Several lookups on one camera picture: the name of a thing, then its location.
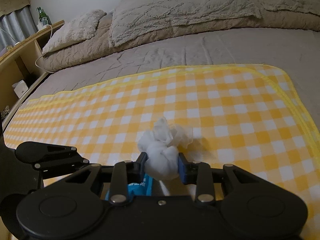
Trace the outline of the green glass bottle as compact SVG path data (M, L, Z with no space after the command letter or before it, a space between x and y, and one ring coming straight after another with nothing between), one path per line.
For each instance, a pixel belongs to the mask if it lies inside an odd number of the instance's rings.
M37 7L37 12L39 13L39 21L43 26L52 24L49 16L41 7Z

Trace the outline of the small fluffy beige pillow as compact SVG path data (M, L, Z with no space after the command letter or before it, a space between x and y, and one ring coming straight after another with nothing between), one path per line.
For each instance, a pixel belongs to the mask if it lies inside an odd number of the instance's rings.
M99 21L106 15L103 10L96 9L67 22L53 33L43 47L42 54L52 53L94 37Z

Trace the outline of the grey bed sheet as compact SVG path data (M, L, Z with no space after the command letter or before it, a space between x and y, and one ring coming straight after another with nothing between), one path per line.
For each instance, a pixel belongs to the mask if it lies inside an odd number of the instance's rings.
M119 76L180 65L268 64L290 76L319 123L319 33L300 29L242 28L152 42L50 75L31 99Z

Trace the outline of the grey curtain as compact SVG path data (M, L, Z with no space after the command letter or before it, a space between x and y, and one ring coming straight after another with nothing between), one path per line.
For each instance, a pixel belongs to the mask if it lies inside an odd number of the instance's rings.
M37 32L37 27L30 12L30 6L1 16L0 47L14 46Z

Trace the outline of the white cotton cloth ball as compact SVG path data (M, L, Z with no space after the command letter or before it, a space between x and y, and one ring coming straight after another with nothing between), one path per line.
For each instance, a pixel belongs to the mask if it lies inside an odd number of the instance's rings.
M146 130L138 141L140 152L148 156L145 173L155 180L178 177L178 147L187 148L193 142L193 129L179 124L170 125L159 118L152 129Z

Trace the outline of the yellow white checkered blanket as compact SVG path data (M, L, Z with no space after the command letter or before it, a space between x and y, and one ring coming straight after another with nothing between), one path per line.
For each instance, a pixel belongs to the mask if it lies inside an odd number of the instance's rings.
M74 146L92 163L138 156L161 117L188 128L189 160L234 164L300 196L304 239L319 239L319 131L285 71L266 64L175 66L30 100L4 131L25 141Z

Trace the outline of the large folded beige blanket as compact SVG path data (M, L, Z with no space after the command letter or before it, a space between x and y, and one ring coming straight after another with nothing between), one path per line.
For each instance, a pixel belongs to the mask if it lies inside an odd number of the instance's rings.
M122 0L113 12L109 45L165 28L251 16L261 18L252 0Z

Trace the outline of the white tissue box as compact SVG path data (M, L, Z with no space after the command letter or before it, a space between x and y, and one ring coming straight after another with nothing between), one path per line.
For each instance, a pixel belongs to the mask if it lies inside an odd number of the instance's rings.
M24 80L21 80L17 83L14 83L12 85L12 88L15 92L15 94L17 95L17 97L20 99L27 91L28 91L28 86L27 84L25 83Z

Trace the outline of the blue plastic packet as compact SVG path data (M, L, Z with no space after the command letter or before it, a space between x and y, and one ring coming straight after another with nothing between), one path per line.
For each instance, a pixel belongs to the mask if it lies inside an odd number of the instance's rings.
M112 204L123 204L125 202L131 202L135 196L151 196L152 195L152 186L153 179L145 174L142 181L140 183L132 182L129 183L129 179L127 178L127 174L120 175L116 174L115 178L111 178L110 188L107 191L105 200L108 200ZM120 182L120 186L124 186L124 182L126 185L126 194L116 193L114 190L115 187L118 186L118 182Z

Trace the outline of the wooden bedside shelf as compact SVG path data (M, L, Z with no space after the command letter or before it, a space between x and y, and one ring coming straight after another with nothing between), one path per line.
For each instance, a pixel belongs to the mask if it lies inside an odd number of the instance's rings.
M6 106L10 108L9 114L2 122L3 129L6 129L21 104L49 75L38 68L35 62L43 61L40 58L42 48L49 41L50 35L60 29L64 23L61 20L39 30L1 56L1 110ZM19 98L12 85L22 80L27 81L28 89Z

